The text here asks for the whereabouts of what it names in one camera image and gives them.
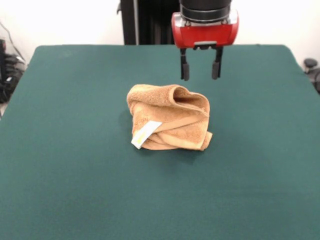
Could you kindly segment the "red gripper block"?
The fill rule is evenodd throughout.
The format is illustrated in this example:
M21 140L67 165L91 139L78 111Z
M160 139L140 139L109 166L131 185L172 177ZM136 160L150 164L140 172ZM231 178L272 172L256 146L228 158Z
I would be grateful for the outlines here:
M190 78L187 49L193 49L198 45L216 45L211 76L213 80L217 80L221 76L222 46L232 45L238 34L238 11L231 10L226 19L214 23L190 22L184 19L179 12L175 12L171 17L171 28L174 43L180 49L181 79L188 81Z

